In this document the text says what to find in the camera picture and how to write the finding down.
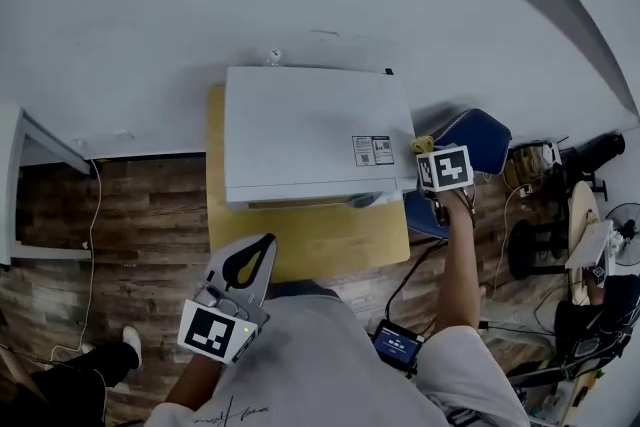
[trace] desk fan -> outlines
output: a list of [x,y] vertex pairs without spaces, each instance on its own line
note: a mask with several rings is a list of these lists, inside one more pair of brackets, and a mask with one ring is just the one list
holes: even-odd
[[640,263],[640,203],[623,203],[607,214],[613,229],[624,238],[616,263],[631,267]]

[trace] blue display screen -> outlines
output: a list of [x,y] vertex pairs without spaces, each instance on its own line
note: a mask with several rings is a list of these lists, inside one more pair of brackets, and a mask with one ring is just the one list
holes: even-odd
[[373,346],[378,353],[385,354],[407,365],[411,363],[416,351],[420,348],[420,344],[415,340],[394,333],[386,327],[380,330]]

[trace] printer label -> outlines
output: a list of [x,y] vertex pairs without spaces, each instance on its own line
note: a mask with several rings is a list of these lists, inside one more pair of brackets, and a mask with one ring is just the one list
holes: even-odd
[[387,136],[353,136],[356,166],[388,166],[393,164],[391,139]]

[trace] white sneaker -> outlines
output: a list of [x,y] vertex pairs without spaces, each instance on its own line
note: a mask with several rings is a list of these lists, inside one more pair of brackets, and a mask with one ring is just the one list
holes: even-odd
[[138,355],[138,367],[142,365],[142,342],[140,341],[140,335],[138,331],[133,326],[124,326],[122,330],[122,341],[128,345],[133,347],[133,350],[136,351]]
[[91,352],[95,348],[96,348],[96,346],[93,345],[92,343],[82,342],[82,345],[80,346],[80,352],[82,352],[82,354],[87,354],[87,353]]

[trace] blue chair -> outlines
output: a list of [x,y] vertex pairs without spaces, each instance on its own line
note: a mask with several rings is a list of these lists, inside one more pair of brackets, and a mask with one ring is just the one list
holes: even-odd
[[[436,146],[466,145],[474,171],[492,175],[502,173],[511,131],[486,112],[466,110],[432,135]],[[431,201],[418,191],[405,195],[404,212],[407,226],[412,230],[438,239],[449,238],[449,227],[438,224]]]

